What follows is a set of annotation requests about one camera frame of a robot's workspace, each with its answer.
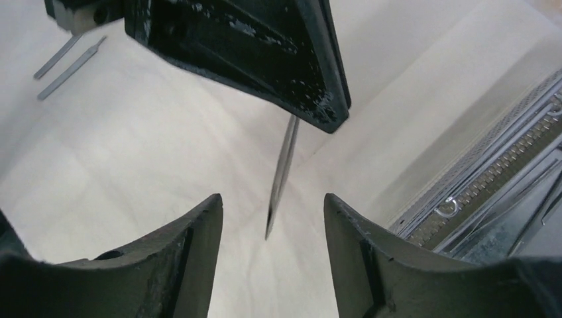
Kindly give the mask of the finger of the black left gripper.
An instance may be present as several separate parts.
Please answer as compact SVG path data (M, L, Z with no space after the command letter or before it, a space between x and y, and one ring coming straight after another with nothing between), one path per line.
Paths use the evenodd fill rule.
M126 1L125 32L185 71L271 102L325 133L351 95L330 3Z

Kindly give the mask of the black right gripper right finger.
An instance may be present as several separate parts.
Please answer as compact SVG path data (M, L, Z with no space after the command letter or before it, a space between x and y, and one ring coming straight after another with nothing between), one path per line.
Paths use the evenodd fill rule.
M415 246L332 193L325 235L340 317L560 317L561 259L474 265Z

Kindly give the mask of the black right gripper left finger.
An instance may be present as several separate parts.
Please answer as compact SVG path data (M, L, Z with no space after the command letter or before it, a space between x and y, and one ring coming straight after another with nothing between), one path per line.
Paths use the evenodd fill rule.
M223 202L210 195L178 219L92 260L34 259L1 218L2 317L206 317Z

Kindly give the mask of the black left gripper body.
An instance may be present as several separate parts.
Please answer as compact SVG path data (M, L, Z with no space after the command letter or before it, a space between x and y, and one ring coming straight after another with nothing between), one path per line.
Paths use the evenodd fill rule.
M124 17L122 0L44 0L46 13L73 36Z

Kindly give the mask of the steel tweezers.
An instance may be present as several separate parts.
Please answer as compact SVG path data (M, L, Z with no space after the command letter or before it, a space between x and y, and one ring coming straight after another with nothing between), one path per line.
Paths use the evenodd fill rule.
M278 206L284 192L284 187L290 173L290 167L292 165L292 160L294 157L294 147L298 137L299 123L299 118L297 118L297 116L295 115L292 115L289 119L288 126L284 135L284 140L280 149L276 171L272 182L272 189L270 192L270 201L268 204L268 215L264 234L265 240L269 238L272 232L276 212L278 210Z

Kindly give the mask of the beige wrapping cloth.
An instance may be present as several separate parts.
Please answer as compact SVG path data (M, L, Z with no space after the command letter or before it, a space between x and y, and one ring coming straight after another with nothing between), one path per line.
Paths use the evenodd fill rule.
M331 10L350 116L334 134L300 125L265 240L287 112L163 62L121 23L83 36L34 81L69 36L42 1L2 1L1 209L30 253L93 258L220 193L209 316L336 317L324 195L394 224L560 70L561 2L332 1Z

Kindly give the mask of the large steel tray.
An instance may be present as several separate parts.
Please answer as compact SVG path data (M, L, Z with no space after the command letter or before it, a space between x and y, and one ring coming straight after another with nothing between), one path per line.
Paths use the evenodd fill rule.
M441 250L480 221L484 205L522 170L561 143L561 71L532 89L467 154L422 193L390 231Z

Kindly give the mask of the small steel instrument tray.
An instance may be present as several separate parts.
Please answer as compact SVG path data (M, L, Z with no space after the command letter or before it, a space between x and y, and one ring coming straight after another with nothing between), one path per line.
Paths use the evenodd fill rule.
M473 264L499 262L520 253L560 210L561 137L557 137L432 251Z

